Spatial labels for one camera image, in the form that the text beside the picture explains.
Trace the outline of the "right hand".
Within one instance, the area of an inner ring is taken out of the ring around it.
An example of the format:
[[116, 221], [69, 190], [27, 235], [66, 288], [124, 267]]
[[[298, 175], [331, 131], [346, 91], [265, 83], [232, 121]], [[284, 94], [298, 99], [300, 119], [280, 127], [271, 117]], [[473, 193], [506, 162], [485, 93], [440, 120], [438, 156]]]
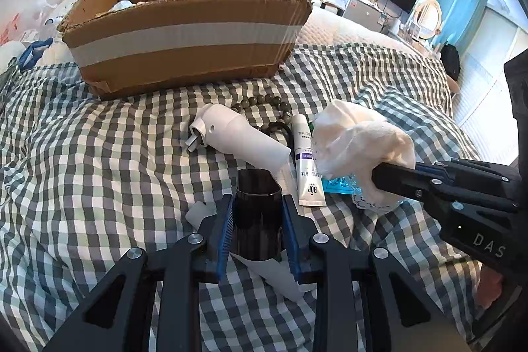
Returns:
[[476, 301], [479, 306], [488, 309], [502, 293], [503, 275], [483, 265], [480, 268], [480, 280], [476, 290]]

